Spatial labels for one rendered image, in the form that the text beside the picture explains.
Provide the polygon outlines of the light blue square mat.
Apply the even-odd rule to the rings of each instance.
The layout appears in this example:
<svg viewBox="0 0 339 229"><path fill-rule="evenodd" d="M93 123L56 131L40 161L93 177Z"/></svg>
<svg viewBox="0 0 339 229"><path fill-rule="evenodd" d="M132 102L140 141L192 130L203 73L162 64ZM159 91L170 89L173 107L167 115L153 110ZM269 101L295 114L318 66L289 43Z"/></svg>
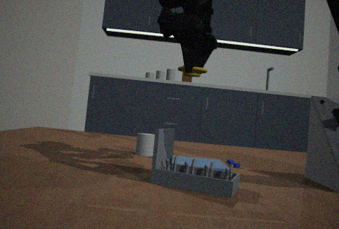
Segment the light blue square mat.
<svg viewBox="0 0 339 229"><path fill-rule="evenodd" d="M193 159L196 160L195 166L204 168L205 165L208 165L208 168L210 169L212 161L214 161L214 170L221 170L225 171L226 168L228 168L223 162L221 162L219 159L208 159L208 158L193 158L193 157L180 157L180 156L173 156L172 163L174 163L175 157L178 157L177 164L183 164L185 165L185 162L188 162L188 165L191 166Z"/></svg>

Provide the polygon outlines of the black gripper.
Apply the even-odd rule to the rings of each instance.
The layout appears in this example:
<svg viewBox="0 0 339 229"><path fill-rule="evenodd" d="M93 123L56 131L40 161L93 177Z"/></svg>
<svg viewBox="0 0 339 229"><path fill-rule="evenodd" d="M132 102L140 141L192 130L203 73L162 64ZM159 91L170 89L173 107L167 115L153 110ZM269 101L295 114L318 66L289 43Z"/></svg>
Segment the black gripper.
<svg viewBox="0 0 339 229"><path fill-rule="evenodd" d="M211 17L213 14L210 0L185 0L187 15L174 15L169 20L168 29L181 44L185 72L190 73L193 67L203 68L210 54L217 49L218 41L213 36Z"/></svg>

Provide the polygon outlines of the yellow plate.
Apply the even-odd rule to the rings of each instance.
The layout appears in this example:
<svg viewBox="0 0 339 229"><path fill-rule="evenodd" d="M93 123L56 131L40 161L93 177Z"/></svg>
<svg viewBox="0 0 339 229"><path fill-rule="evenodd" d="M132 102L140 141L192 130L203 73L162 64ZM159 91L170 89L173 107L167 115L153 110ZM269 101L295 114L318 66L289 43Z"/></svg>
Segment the yellow plate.
<svg viewBox="0 0 339 229"><path fill-rule="evenodd" d="M205 68L193 67L192 71L188 73L185 72L185 66L178 67L178 70L184 72L184 75L189 77L199 77L202 73L207 72L207 69Z"/></svg>

